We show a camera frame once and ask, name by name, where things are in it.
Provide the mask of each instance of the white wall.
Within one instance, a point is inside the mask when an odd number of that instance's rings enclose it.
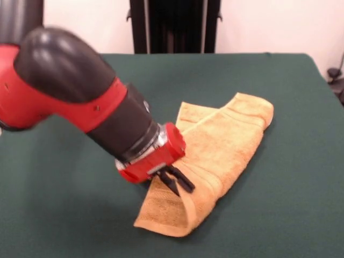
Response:
[[[45,0],[44,23],[71,30],[98,52],[134,53],[129,9],[129,0]]]
[[[73,31],[99,52],[131,54],[129,8],[129,0],[45,0],[45,24]],[[344,0],[222,0],[221,12],[217,53],[307,53],[323,76],[339,65]]]

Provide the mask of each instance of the green tablecloth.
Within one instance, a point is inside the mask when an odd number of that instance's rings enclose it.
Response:
[[[54,117],[0,137],[0,257],[344,257],[344,111],[306,55],[105,55],[175,121],[236,92],[275,106],[246,172],[190,236],[134,228],[146,188]]]

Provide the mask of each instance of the orange towel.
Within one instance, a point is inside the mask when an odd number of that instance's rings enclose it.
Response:
[[[220,109],[183,102],[176,126],[187,148],[174,166],[196,188],[190,194],[177,185],[178,197],[154,178],[134,226],[171,237],[191,233],[246,168],[273,113],[265,99],[241,93]]]

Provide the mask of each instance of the black pole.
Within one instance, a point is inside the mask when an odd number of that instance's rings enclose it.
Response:
[[[20,45],[25,36],[43,26],[44,0],[1,0],[0,44]]]

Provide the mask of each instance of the black joint cover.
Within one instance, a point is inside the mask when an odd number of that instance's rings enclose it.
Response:
[[[123,163],[129,163],[149,148],[159,135],[159,125],[133,85],[114,112],[87,135]]]

